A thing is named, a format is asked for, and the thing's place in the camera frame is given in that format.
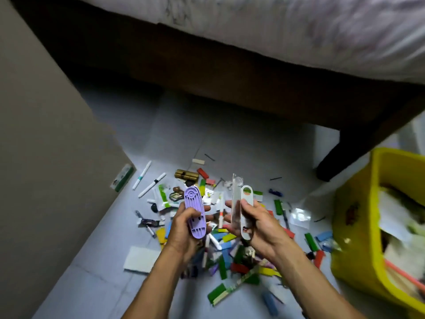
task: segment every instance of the human hand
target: human hand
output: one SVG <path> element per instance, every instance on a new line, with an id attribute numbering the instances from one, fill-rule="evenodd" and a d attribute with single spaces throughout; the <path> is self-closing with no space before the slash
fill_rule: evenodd
<path id="1" fill-rule="evenodd" d="M 204 206 L 205 211 L 209 211 L 210 209 L 210 206 Z M 186 268 L 190 259 L 198 250 L 198 243 L 201 242 L 200 239 L 192 236 L 187 221 L 191 217 L 196 218 L 200 215 L 201 213 L 199 211 L 191 207 L 186 208 L 182 202 L 171 225 L 170 234 L 168 235 L 167 244 L 164 249 L 172 249 L 174 252 L 177 252 L 178 256 L 181 257 L 183 268 Z M 208 222 L 213 219 L 213 215 L 206 215 L 205 219 Z"/>
<path id="2" fill-rule="evenodd" d="M 226 206 L 231 208 L 232 201 L 227 200 Z M 245 199 L 242 199 L 241 206 L 243 212 L 255 220 L 253 222 L 254 233 L 250 241 L 251 246 L 271 263 L 275 263 L 278 250 L 285 241 L 290 239 L 289 236 L 279 224 L 279 221 L 270 215 L 257 200 L 254 199 L 254 206 L 251 206 Z M 231 222 L 231 215 L 226 215 L 224 220 Z M 223 228 L 236 236 L 241 236 L 240 228 L 232 228 L 231 225 L 223 225 Z"/>

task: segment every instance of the wall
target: wall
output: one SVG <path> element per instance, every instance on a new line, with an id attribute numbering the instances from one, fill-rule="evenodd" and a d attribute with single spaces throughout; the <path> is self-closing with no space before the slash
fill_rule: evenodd
<path id="1" fill-rule="evenodd" d="M 0 0 L 0 318 L 30 318 L 117 193 L 129 162 Z"/>

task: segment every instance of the red block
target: red block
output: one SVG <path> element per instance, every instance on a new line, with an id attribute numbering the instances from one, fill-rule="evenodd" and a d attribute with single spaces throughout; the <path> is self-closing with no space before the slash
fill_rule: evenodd
<path id="1" fill-rule="evenodd" d="M 316 252 L 316 258 L 314 260 L 314 264 L 316 266 L 316 268 L 320 269 L 320 265 L 322 264 L 322 259 L 325 257 L 325 252 L 323 252 L 322 250 L 318 250 Z"/>
<path id="2" fill-rule="evenodd" d="M 242 274 L 247 274 L 249 272 L 249 268 L 242 264 L 231 263 L 230 270 L 232 272 L 238 272 Z"/>
<path id="3" fill-rule="evenodd" d="M 295 237 L 295 234 L 293 233 L 293 232 L 291 232 L 289 229 L 286 229 L 286 228 L 284 228 L 283 227 L 283 229 L 285 230 L 285 232 L 286 232 L 286 234 L 288 234 L 288 236 L 290 237 L 290 238 L 294 238 Z"/>
<path id="4" fill-rule="evenodd" d="M 204 179 L 208 179 L 210 177 L 205 171 L 202 170 L 202 168 L 199 168 L 197 171 Z"/>

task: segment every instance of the yellow plastic bin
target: yellow plastic bin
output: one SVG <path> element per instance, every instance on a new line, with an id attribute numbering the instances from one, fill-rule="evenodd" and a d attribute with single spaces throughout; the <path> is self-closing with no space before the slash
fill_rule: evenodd
<path id="1" fill-rule="evenodd" d="M 391 284 L 385 271 L 378 193 L 388 185 L 425 205 L 425 157 L 375 149 L 369 164 L 337 190 L 332 228 L 342 251 L 332 253 L 332 273 L 356 289 L 407 308 L 410 318 L 425 318 L 425 304 Z"/>

